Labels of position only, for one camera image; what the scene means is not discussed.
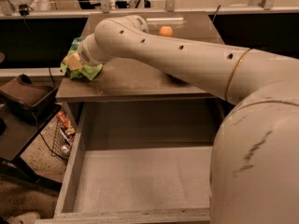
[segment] white shoe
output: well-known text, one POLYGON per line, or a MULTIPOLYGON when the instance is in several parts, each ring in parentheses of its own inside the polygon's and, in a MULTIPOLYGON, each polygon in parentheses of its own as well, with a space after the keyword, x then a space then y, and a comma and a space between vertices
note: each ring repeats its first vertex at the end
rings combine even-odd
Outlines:
POLYGON ((37 219, 40 219, 40 215, 37 212, 29 212, 16 217, 10 217, 7 222, 9 224, 35 224, 37 219))

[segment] open drawer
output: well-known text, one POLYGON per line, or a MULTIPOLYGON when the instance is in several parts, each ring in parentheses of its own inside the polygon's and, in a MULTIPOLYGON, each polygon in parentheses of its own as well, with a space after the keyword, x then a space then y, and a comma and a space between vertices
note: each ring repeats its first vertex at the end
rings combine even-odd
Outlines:
POLYGON ((208 99, 84 104, 49 223, 208 221, 213 112, 208 99))

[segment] table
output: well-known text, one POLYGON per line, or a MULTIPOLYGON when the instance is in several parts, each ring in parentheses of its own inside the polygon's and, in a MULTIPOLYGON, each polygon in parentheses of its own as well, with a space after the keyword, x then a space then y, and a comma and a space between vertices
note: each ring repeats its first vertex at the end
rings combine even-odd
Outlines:
MULTIPOLYGON (((222 43, 205 13, 139 15, 183 17, 176 37, 222 43)), ((91 15, 82 35, 109 16, 120 14, 91 15)), ((160 26, 149 29, 155 34, 160 26)), ((78 127, 55 219, 47 223, 208 221, 215 97, 144 63, 114 59, 92 81, 65 77, 56 98, 78 127)))
POLYGON ((35 183, 47 189, 60 190, 61 183, 36 174, 21 158, 23 151, 30 146, 60 109, 61 106, 57 104, 50 106, 39 119, 38 127, 36 127, 35 123, 19 118, 11 113, 6 105, 1 105, 0 117, 4 120, 6 129, 0 135, 0 161, 11 163, 16 167, 13 168, 11 165, 1 163, 1 173, 35 183))

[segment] black bag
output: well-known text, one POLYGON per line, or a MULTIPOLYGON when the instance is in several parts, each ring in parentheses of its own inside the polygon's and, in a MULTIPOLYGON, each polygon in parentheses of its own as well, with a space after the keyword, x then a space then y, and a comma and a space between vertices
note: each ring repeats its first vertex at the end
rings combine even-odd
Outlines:
POLYGON ((19 75, 0 87, 0 98, 15 114, 28 121, 37 121, 55 103, 57 89, 32 84, 26 75, 19 75))

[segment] black partition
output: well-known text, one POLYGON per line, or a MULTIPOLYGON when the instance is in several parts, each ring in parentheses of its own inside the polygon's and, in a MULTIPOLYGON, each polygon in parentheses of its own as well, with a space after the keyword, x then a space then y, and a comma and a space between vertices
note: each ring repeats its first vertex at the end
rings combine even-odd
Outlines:
POLYGON ((217 15, 214 25, 227 45, 299 58, 298 13, 217 15))
POLYGON ((87 18, 0 20, 2 68, 59 67, 87 18))

